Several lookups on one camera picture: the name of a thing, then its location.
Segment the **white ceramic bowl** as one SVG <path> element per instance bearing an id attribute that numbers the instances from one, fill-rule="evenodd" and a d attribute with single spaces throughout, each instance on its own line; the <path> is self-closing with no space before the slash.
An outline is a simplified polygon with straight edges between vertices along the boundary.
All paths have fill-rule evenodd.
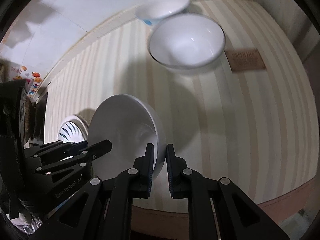
<path id="1" fill-rule="evenodd" d="M 133 167 L 145 154 L 148 143 L 154 146 L 152 178 L 160 174 L 167 145 L 162 122 L 147 103 L 127 94 L 107 98 L 96 109 L 88 131 L 88 145 L 103 140 L 112 142 L 112 150 L 92 162 L 95 174 L 103 179 L 116 177 Z"/>

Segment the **large white bowl dark rim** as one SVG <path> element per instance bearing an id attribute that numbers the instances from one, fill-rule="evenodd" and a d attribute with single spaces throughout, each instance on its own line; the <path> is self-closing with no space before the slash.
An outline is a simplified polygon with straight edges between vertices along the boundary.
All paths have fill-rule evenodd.
<path id="1" fill-rule="evenodd" d="M 160 22 L 148 38 L 150 56 L 168 71 L 194 74 L 211 68 L 223 54 L 226 35 L 212 18 L 179 14 Z"/>

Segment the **small white bowl blue mark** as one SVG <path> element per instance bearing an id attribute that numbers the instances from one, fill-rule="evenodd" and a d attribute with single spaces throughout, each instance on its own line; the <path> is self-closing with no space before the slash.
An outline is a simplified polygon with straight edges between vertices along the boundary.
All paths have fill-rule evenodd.
<path id="1" fill-rule="evenodd" d="M 189 7 L 190 0 L 148 0 L 139 6 L 135 16 L 146 25 L 154 26 Z"/>

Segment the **white plate blue leaf rim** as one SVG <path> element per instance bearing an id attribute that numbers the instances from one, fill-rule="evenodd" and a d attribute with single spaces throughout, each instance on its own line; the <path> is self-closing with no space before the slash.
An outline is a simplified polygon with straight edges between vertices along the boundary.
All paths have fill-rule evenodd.
<path id="1" fill-rule="evenodd" d="M 80 115 L 70 115 L 66 117 L 60 125 L 57 133 L 57 140 L 63 143 L 79 143 L 87 140 L 88 122 Z"/>

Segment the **striped table mat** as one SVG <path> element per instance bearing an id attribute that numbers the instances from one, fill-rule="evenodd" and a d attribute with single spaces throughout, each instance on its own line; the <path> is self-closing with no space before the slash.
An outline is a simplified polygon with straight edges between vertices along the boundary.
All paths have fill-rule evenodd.
<path id="1" fill-rule="evenodd" d="M 64 118 L 94 111 L 114 94 L 148 103 L 167 142 L 205 177 L 228 177 L 256 203 L 310 181 L 318 163 L 317 111 L 303 64 L 281 27 L 257 2 L 195 3 L 216 20 L 228 49 L 256 48 L 264 70 L 234 72 L 222 56 L 207 74 L 182 76 L 153 60 L 150 28 L 132 20 L 97 39 L 48 86 L 44 140 L 55 141 Z"/>

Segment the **brown label patch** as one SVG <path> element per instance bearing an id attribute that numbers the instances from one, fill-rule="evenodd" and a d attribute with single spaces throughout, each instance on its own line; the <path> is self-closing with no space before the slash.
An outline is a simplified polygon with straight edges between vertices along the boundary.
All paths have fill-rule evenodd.
<path id="1" fill-rule="evenodd" d="M 266 66 L 257 48 L 225 51 L 232 72 L 265 70 Z"/>

